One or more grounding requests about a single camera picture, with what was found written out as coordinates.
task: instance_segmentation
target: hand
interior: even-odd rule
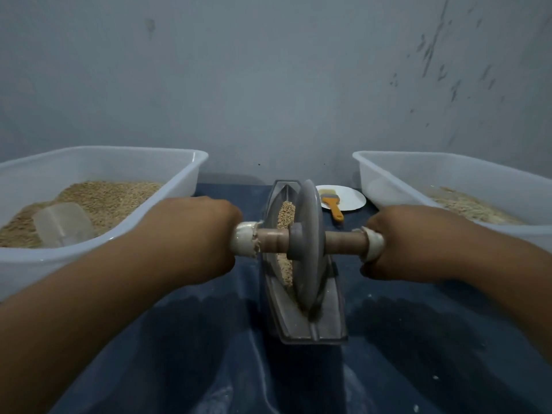
[[[160,201],[127,236],[155,259],[175,287],[199,284],[231,271],[230,238],[242,220],[225,200],[174,198]]]
[[[389,206],[370,218],[367,226],[383,235],[385,248],[361,272],[381,280],[461,280],[472,267],[468,262],[510,240],[430,206]]]

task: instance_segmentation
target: blue tarp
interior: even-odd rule
[[[259,220],[270,190],[200,184],[197,195]],[[375,212],[346,214],[343,229]],[[358,258],[334,260],[347,345],[268,337],[259,266],[238,258],[230,274],[173,292],[123,330],[52,414],[552,413],[552,369],[478,291],[369,280]]]

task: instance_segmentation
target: white plastic tub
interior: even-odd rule
[[[0,300],[132,229],[161,199],[193,195],[199,166],[208,157],[206,152],[191,149],[74,147],[0,164],[0,226],[24,206],[52,200],[73,183],[87,180],[164,183],[114,229],[89,241],[34,250],[0,247]]]
[[[362,193],[374,205],[442,207],[421,191],[450,187],[529,225],[478,222],[552,252],[552,180],[481,159],[431,152],[358,151]]]

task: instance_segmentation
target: gray disc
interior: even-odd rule
[[[301,185],[295,205],[294,224],[301,224],[300,252],[293,261],[293,286],[299,305],[310,311],[319,302],[320,285],[326,272],[326,232],[320,195],[311,180]]]

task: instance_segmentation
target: white tape wrap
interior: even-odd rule
[[[363,226],[360,230],[362,230],[366,234],[366,236],[368,237],[368,242],[370,244],[366,256],[361,256],[362,262],[366,263],[371,262],[372,260],[376,260],[376,258],[381,256],[383,248],[385,247],[385,240],[383,239],[383,235],[381,235],[379,232],[372,231],[365,226]]]
[[[257,238],[259,222],[241,222],[234,229],[230,241],[230,250],[234,256],[257,257],[260,250]]]

